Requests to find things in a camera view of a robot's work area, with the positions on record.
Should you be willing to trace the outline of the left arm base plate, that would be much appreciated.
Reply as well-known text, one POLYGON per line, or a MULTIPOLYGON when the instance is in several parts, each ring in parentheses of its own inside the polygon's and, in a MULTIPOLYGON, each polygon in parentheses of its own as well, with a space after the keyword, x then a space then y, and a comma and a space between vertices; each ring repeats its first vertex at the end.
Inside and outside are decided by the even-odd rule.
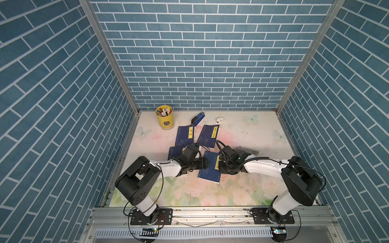
POLYGON ((134 210, 130 216, 130 225, 171 225, 172 208, 157 208, 150 216, 145 216, 139 209, 134 210))

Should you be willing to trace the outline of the blue book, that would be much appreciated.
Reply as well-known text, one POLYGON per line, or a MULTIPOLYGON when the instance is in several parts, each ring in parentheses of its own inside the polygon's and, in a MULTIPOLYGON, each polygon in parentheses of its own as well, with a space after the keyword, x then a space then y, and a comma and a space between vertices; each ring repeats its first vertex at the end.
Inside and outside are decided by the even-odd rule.
POLYGON ((219 125, 204 125, 197 140, 203 147, 214 148, 219 133, 219 125))
POLYGON ((209 166, 199 171, 198 178, 219 183, 221 177, 219 171, 220 155, 215 152, 205 151, 204 157, 208 160, 209 166))
POLYGON ((179 160, 185 150, 185 146, 173 146, 169 148, 168 160, 179 160))
POLYGON ((194 133, 194 125, 179 126, 177 130, 175 146, 186 147, 188 145, 194 144, 194 133))

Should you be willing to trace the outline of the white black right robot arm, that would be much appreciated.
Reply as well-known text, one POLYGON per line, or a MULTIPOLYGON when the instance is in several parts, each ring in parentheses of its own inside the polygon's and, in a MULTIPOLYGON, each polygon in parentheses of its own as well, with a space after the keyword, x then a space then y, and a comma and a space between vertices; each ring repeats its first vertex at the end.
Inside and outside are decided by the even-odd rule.
POLYGON ((324 186, 319 173, 300 157, 277 161, 249 152, 238 153, 229 146, 221 148, 219 154, 219 171, 222 174, 257 173, 284 181, 286 190, 273 199, 267 209, 269 216, 284 216, 299 205, 312 206, 324 186))

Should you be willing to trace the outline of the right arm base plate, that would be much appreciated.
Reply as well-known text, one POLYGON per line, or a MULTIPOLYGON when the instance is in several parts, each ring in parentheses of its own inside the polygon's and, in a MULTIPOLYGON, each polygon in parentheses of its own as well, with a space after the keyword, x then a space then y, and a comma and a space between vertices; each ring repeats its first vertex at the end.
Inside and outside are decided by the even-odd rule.
POLYGON ((274 210, 266 207, 251 208, 249 214, 252 216, 255 224, 294 224, 295 220, 291 211, 286 215, 281 215, 274 210))

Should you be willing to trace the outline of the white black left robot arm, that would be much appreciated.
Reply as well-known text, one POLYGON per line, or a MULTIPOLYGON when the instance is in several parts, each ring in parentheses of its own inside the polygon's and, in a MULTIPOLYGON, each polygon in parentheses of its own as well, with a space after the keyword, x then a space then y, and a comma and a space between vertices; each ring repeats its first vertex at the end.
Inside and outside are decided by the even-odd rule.
POLYGON ((159 206, 155 199, 149 197, 149 193, 159 178, 179 177, 189 171, 206 169, 209 165, 200 149, 189 145, 178 157, 167 161, 151 161, 140 156, 117 178, 114 185, 132 206, 152 221, 157 216, 159 206))

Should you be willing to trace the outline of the grey wiping cloth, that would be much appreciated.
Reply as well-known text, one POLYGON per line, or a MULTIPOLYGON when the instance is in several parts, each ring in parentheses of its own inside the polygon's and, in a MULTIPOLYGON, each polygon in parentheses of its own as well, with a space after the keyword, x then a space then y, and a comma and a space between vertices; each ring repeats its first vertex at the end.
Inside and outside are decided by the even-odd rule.
POLYGON ((246 148, 246 147, 236 147, 235 148, 235 152, 237 154, 239 154, 240 156, 244 153, 247 153, 249 155, 254 155, 255 157, 259 154, 259 150, 255 150, 255 149, 250 149, 250 148, 246 148))

